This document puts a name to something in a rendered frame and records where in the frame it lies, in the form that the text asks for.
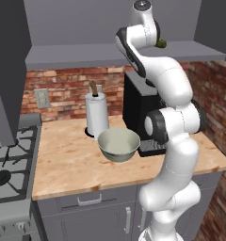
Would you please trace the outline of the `grey-green bowl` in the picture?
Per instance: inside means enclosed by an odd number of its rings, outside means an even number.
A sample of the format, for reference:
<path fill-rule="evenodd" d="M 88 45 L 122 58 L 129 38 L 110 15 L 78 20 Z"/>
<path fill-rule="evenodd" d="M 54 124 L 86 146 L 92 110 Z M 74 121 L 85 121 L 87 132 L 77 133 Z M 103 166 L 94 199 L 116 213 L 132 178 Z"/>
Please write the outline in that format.
<path fill-rule="evenodd" d="M 104 157 L 113 162 L 131 159 L 140 145 L 140 137 L 128 128 L 109 128 L 98 136 Z"/>

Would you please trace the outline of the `grey cabinet door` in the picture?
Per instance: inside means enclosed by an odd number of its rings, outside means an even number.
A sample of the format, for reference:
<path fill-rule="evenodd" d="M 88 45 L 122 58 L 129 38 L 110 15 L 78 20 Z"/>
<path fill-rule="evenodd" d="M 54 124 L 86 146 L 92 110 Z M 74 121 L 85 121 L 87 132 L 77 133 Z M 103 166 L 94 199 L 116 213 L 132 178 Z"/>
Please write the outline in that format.
<path fill-rule="evenodd" d="M 226 55 L 226 0 L 202 0 L 194 40 Z"/>
<path fill-rule="evenodd" d="M 16 143 L 31 49 L 24 0 L 0 0 L 0 142 Z"/>

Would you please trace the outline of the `white paper towel roll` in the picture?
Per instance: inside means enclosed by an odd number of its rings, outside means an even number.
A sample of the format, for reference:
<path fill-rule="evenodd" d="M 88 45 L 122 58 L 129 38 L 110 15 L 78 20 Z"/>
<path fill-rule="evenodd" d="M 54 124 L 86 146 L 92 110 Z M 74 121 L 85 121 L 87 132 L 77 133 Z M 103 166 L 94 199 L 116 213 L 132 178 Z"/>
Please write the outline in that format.
<path fill-rule="evenodd" d="M 109 128 L 105 95 L 97 89 L 94 81 L 89 82 L 90 92 L 85 95 L 87 112 L 87 132 L 95 140 Z"/>

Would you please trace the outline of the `black coffee machine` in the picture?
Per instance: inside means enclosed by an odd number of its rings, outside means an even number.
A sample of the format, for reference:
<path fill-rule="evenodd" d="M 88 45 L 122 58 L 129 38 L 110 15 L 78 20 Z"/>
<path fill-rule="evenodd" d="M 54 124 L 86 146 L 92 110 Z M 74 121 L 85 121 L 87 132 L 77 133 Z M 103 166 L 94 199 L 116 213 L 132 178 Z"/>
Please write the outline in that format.
<path fill-rule="evenodd" d="M 140 137 L 138 153 L 141 157 L 164 154 L 166 147 L 151 139 L 144 127 L 146 115 L 155 109 L 165 107 L 155 87 L 136 72 L 124 73 L 122 118 L 128 129 Z"/>

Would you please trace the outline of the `grey drawer front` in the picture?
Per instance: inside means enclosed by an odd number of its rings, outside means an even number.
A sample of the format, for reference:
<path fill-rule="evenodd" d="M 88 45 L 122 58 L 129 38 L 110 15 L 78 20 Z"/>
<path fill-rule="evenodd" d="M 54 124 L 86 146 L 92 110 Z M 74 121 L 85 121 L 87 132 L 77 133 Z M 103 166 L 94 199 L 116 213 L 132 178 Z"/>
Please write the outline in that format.
<path fill-rule="evenodd" d="M 78 205 L 77 197 L 79 197 L 81 201 L 94 200 L 99 198 L 100 193 L 102 194 L 102 202 L 98 204 L 123 203 L 136 199 L 137 187 L 135 185 L 130 185 L 60 197 L 56 199 L 56 205 L 59 211 L 84 207 Z"/>

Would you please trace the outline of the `grey gas stove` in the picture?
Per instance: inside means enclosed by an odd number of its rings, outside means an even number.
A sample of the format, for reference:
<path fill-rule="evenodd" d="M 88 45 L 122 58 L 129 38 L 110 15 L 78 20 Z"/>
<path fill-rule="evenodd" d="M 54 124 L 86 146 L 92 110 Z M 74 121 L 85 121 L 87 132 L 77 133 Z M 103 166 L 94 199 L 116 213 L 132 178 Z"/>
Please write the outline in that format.
<path fill-rule="evenodd" d="M 0 241 L 44 241 L 32 201 L 40 132 L 40 114 L 23 114 L 16 143 L 0 143 Z"/>

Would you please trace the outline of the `grey wall outlet plate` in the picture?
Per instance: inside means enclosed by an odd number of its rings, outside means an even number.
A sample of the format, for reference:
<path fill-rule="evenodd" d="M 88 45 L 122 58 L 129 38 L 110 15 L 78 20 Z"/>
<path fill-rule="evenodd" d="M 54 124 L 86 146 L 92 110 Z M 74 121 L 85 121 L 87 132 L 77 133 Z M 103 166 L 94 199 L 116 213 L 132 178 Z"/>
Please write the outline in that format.
<path fill-rule="evenodd" d="M 36 88 L 34 90 L 38 108 L 50 108 L 49 92 L 47 88 Z"/>

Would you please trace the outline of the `grey open wall cabinet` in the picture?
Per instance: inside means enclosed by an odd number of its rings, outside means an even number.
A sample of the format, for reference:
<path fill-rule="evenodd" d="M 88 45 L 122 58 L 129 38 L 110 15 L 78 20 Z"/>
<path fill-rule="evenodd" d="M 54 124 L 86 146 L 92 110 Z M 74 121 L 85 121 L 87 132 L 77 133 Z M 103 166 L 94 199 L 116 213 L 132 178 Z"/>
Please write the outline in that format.
<path fill-rule="evenodd" d="M 179 61 L 222 60 L 225 54 L 194 39 L 202 0 L 150 0 L 167 47 L 144 56 Z M 134 0 L 24 0 L 31 50 L 29 70 L 122 66 L 115 33 L 129 25 Z"/>

